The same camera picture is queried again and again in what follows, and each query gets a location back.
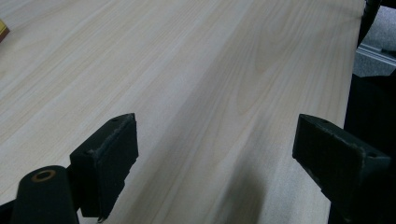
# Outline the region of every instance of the wooden board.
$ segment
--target wooden board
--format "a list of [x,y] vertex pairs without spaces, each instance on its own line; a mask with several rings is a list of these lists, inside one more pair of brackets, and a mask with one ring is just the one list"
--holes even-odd
[[300,113],[343,125],[363,3],[1,1],[0,203],[135,112],[107,223],[326,223],[292,144]]

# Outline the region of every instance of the light wood grain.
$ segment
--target light wood grain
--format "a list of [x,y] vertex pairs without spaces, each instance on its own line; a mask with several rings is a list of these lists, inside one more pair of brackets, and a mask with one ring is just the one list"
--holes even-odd
[[327,223],[291,149],[300,113],[343,125],[362,4],[2,0],[0,203],[135,112],[107,223]]

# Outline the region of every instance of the clamp jaw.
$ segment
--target clamp jaw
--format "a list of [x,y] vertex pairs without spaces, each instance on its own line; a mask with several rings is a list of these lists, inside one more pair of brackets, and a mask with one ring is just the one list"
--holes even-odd
[[300,115],[292,156],[332,202],[329,224],[396,223],[389,155],[325,119]]
[[134,114],[109,120],[70,154],[69,167],[47,166],[26,175],[15,201],[0,206],[0,223],[78,223],[109,215],[138,157]]

